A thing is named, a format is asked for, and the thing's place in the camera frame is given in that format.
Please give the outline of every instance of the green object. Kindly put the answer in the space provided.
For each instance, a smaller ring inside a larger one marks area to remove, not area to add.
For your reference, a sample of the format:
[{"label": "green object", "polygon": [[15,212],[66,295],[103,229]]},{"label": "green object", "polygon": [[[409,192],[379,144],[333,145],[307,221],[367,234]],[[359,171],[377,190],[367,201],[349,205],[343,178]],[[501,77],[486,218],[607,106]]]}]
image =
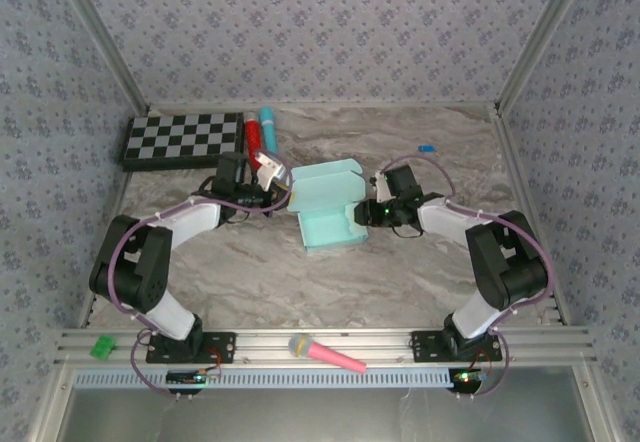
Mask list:
[{"label": "green object", "polygon": [[89,352],[89,355],[99,360],[107,360],[115,346],[116,339],[106,335],[101,335],[98,337],[98,340],[96,340],[96,343],[93,346],[93,349],[91,349],[91,352]]},{"label": "green object", "polygon": [[307,251],[360,244],[367,228],[356,224],[354,209],[363,200],[366,183],[353,159],[293,169],[289,212],[298,214]]}]

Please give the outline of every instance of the marble surface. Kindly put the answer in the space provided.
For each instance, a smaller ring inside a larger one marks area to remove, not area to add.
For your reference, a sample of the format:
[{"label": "marble surface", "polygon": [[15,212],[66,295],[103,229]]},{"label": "marble surface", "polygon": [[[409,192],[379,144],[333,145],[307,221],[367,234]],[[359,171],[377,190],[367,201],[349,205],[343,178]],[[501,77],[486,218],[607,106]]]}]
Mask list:
[{"label": "marble surface", "polygon": [[[390,159],[419,144],[457,184],[463,205],[503,212],[515,208],[493,126],[450,109],[277,110],[280,152],[293,166],[353,157],[368,179]],[[411,164],[425,192],[447,193],[425,162]],[[136,173],[123,212],[136,217],[183,201],[211,170]],[[200,234],[172,253],[170,290],[205,327],[441,326],[475,288],[468,253],[441,237],[401,239],[369,229],[362,245],[308,254],[297,217],[282,210],[267,219]],[[533,325],[522,310],[512,323]],[[94,305],[92,326],[131,322],[106,301]]]}]

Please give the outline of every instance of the patterned wall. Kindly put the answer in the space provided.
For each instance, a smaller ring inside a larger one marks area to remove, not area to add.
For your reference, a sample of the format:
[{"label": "patterned wall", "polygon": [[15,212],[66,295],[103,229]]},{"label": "patterned wall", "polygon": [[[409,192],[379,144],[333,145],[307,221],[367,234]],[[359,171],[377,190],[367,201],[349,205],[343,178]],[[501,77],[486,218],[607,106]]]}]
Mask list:
[{"label": "patterned wall", "polygon": [[132,115],[67,0],[0,0],[0,440],[23,440],[77,323]]},{"label": "patterned wall", "polygon": [[640,0],[576,0],[509,119],[575,323],[640,440]]},{"label": "patterned wall", "polygon": [[494,100],[547,0],[93,0],[151,103]]}]

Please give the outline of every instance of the pink microphone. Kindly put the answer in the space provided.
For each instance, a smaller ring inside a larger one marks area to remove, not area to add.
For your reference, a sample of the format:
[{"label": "pink microphone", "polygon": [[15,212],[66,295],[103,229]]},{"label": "pink microphone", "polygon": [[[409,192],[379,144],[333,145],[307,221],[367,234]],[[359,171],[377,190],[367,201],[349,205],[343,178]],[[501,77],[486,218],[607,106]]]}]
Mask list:
[{"label": "pink microphone", "polygon": [[367,364],[364,362],[339,354],[324,345],[317,344],[308,335],[296,334],[291,337],[291,340],[289,340],[289,351],[295,357],[309,357],[311,359],[321,360],[328,364],[353,370],[359,374],[364,374],[367,371]]}]

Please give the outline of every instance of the chessboard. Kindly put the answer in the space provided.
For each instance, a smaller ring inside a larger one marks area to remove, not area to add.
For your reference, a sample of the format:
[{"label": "chessboard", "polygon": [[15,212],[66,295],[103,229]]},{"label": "chessboard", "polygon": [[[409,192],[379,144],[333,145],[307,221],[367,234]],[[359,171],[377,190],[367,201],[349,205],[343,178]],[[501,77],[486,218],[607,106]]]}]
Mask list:
[{"label": "chessboard", "polygon": [[242,113],[136,117],[122,155],[125,172],[217,167],[244,150]]}]

